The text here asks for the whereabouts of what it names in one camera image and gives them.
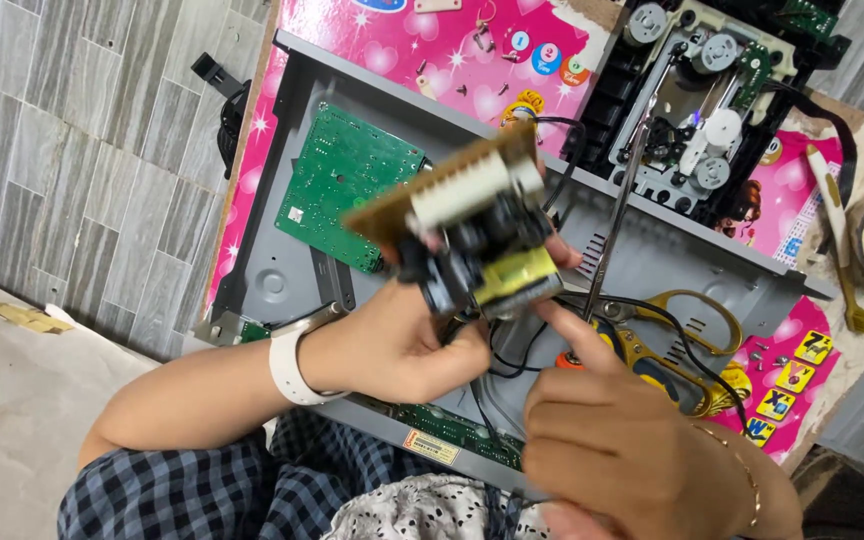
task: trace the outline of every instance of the brush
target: brush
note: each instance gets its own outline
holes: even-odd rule
[[[835,238],[835,268],[839,274],[839,282],[842,287],[842,297],[846,301],[846,326],[856,334],[864,334],[864,308],[859,306],[856,300],[856,285],[852,281],[849,266],[852,264],[849,234],[846,231],[846,210],[842,207],[842,197],[839,195],[839,186],[835,178],[829,172],[829,164],[822,153],[814,145],[809,144],[805,149],[808,164],[815,175],[815,182],[822,192],[822,202],[825,204],[825,213],[828,214],[828,223],[832,227],[832,235]]]

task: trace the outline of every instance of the pink poster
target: pink poster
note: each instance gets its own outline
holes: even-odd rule
[[[812,140],[799,132],[780,130],[739,190],[738,202],[748,208],[745,220],[725,218],[715,230],[794,268],[799,247],[822,204],[806,159],[810,144],[822,152],[829,172],[838,178],[842,168],[838,138]]]
[[[802,297],[769,338],[751,337],[728,363],[722,378],[744,400],[755,444],[776,463],[795,446],[802,420],[838,362],[829,320],[812,300]],[[738,412],[728,394],[713,390],[709,418],[738,433]]]
[[[539,116],[578,117],[598,80],[583,64],[598,65],[610,35],[546,0],[284,0],[278,24],[412,90],[417,99],[437,100],[495,127],[516,107]],[[287,60],[272,47],[265,76],[256,82],[261,93],[225,219],[209,305],[238,258],[276,130],[272,109]],[[565,138],[562,126],[541,124],[536,143],[558,155]]]

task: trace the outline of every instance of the bracelet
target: bracelet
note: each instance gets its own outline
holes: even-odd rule
[[[708,436],[722,443],[722,446],[729,448],[729,441],[723,439],[722,437],[716,435],[712,432],[711,429],[707,427],[702,427],[702,425],[696,425],[692,423],[692,427],[700,432],[704,432],[708,434]],[[751,514],[751,522],[749,523],[749,527],[755,527],[756,523],[759,522],[759,510],[762,508],[762,503],[760,502],[760,491],[759,485],[756,483],[756,480],[752,478],[752,471],[749,470],[749,466],[745,464],[745,460],[742,459],[742,456],[739,455],[738,452],[735,453],[735,459],[738,460],[739,464],[742,465],[742,468],[745,469],[746,479],[749,481],[749,486],[751,487],[751,492],[755,495],[755,510]]]

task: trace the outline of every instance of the hand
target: hand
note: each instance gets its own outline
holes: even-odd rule
[[[693,427],[585,321],[553,301],[535,311],[585,367],[542,371],[525,402],[523,469],[563,500],[545,512],[553,533],[722,540],[742,531],[754,497],[734,451]],[[589,513],[607,516],[617,533]]]
[[[582,263],[558,234],[545,247],[558,266]],[[392,280],[358,311],[303,338],[299,370],[314,390],[428,403],[475,380],[492,361],[485,325],[467,325],[445,347],[435,328],[421,289]]]

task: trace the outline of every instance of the white smartwatch band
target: white smartwatch band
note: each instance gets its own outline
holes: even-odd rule
[[[300,406],[321,405],[348,396],[350,392],[320,394],[309,388],[303,379],[299,371],[298,345],[308,327],[308,323],[298,325],[284,335],[271,338],[269,369],[275,386],[285,399]]]

